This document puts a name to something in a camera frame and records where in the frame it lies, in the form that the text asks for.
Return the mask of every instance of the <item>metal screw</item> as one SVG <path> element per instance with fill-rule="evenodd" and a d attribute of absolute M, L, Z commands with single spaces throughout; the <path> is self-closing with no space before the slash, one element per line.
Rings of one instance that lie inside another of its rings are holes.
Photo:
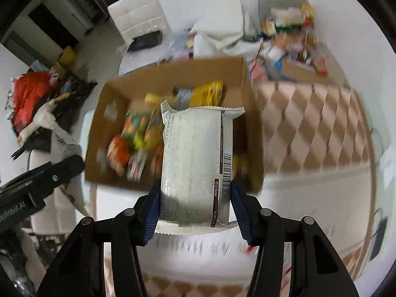
<path fill-rule="evenodd" d="M 314 220 L 313 218 L 311 218 L 311 217 L 305 217 L 305 218 L 304 218 L 304 222 L 305 222 L 306 224 L 314 224 L 314 223 L 315 223 L 315 220 Z"/>
<path fill-rule="evenodd" d="M 261 209 L 260 213 L 265 217 L 269 217 L 272 214 L 271 210 L 267 208 Z"/>
<path fill-rule="evenodd" d="M 132 208 L 126 209 L 126 210 L 124 211 L 124 215 L 125 215 L 126 217 L 131 217 L 131 216 L 134 215 L 134 214 L 135 214 L 135 210 L 132 209 Z"/>
<path fill-rule="evenodd" d="M 81 220 L 81 224 L 83 226 L 87 226 L 88 224 L 90 224 L 92 222 L 92 219 L 90 217 L 85 217 Z"/>

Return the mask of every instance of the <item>yellow bucket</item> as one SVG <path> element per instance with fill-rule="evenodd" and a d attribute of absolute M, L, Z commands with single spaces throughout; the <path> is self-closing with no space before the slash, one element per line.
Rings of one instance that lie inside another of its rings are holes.
<path fill-rule="evenodd" d="M 58 57 L 58 63 L 60 63 L 62 66 L 69 66 L 71 65 L 75 60 L 76 60 L 76 53 L 74 52 L 73 48 L 70 46 L 67 46 L 64 51 L 59 55 Z"/>

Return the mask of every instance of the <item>red object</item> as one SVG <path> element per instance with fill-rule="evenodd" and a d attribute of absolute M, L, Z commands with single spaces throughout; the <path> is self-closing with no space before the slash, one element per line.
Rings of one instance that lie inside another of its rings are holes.
<path fill-rule="evenodd" d="M 48 72 L 28 72 L 14 81 L 15 114 L 12 123 L 18 133 L 32 122 L 41 99 L 51 93 L 50 78 Z"/>

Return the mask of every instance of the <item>chair backrest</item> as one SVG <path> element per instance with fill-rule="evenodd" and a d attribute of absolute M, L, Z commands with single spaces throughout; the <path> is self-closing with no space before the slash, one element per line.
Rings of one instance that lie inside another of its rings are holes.
<path fill-rule="evenodd" d="M 108 6 L 125 43 L 148 32 L 169 32 L 169 25 L 158 0 L 119 0 Z"/>

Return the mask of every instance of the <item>orange package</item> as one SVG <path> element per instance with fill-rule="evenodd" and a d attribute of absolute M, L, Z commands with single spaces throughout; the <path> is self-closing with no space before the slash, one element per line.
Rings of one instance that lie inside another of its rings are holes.
<path fill-rule="evenodd" d="M 126 141 L 120 135 L 115 136 L 107 148 L 107 162 L 117 175 L 124 174 L 130 156 L 131 152 Z"/>

